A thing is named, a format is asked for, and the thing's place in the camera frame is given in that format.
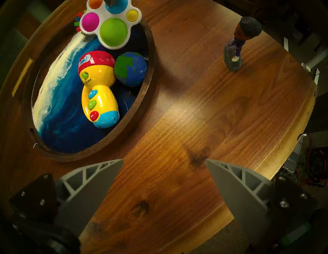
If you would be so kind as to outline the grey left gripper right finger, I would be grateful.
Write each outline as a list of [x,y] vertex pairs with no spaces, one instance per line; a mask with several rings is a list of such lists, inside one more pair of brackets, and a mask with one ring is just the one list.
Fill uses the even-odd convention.
[[317,201],[289,178],[206,159],[223,201],[251,246],[289,246],[310,228]]

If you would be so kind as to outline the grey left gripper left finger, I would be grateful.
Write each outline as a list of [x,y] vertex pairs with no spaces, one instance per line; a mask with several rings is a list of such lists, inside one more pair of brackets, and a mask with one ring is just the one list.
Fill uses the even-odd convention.
[[116,159],[83,166],[56,181],[50,173],[43,174],[13,195],[10,205],[24,219],[81,234],[123,164],[123,159]]

